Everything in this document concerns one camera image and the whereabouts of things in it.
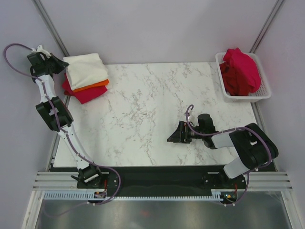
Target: white plastic basket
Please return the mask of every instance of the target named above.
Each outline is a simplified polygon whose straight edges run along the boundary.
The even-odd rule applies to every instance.
[[[225,52],[219,52],[215,56],[216,57],[218,74],[219,74],[219,79],[220,79],[221,87],[223,89],[223,95],[224,95],[224,101],[225,102],[227,102],[227,103],[231,103],[231,102],[255,103],[255,102],[257,102],[261,99],[268,99],[268,98],[271,97],[271,90],[270,90],[266,75],[263,71],[262,64],[259,61],[258,57],[254,53],[245,53],[245,54],[250,56],[255,61],[256,65],[257,65],[257,69],[258,69],[259,75],[260,75],[261,80],[262,80],[260,88],[258,89],[257,92],[250,93],[248,96],[231,96],[231,95],[228,95],[225,91],[225,88],[224,88],[224,81],[223,81],[221,71],[220,71],[220,67],[219,67],[219,65],[224,62],[223,58],[224,58],[225,54],[226,54]]]

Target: orange cloth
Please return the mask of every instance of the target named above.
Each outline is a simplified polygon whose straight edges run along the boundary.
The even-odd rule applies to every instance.
[[[85,87],[80,87],[80,88],[77,88],[75,90],[73,90],[73,92],[80,92],[80,91],[83,91],[83,90],[86,90],[86,89],[89,89],[89,88],[92,88],[92,87],[100,87],[100,86],[106,86],[109,84],[109,80],[104,80],[104,81],[101,81],[101,82],[98,82],[98,83],[94,83],[94,84],[91,84],[91,85],[88,85],[88,86],[85,86]]]

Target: tabletop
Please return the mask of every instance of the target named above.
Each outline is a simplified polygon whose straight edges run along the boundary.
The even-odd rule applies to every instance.
[[[193,122],[208,113],[216,130],[255,123],[250,103],[225,103],[214,62],[107,65],[111,88],[86,104],[71,97],[75,131],[94,162],[103,166],[223,165],[236,150],[211,150],[201,140],[166,139],[194,104]],[[60,140],[54,167],[76,167]]]

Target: white cable clip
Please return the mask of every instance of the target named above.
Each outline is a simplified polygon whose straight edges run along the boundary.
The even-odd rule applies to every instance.
[[[36,50],[36,51],[37,51],[37,52],[42,52],[42,53],[45,54],[48,58],[51,57],[51,54],[50,54],[47,50],[44,50],[43,47],[42,47],[42,45],[39,45],[39,46],[37,47],[37,50]]]

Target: folded white towel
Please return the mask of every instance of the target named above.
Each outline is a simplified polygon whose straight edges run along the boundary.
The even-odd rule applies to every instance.
[[[66,73],[72,90],[108,79],[107,68],[97,53],[68,56],[63,60],[69,63]]]

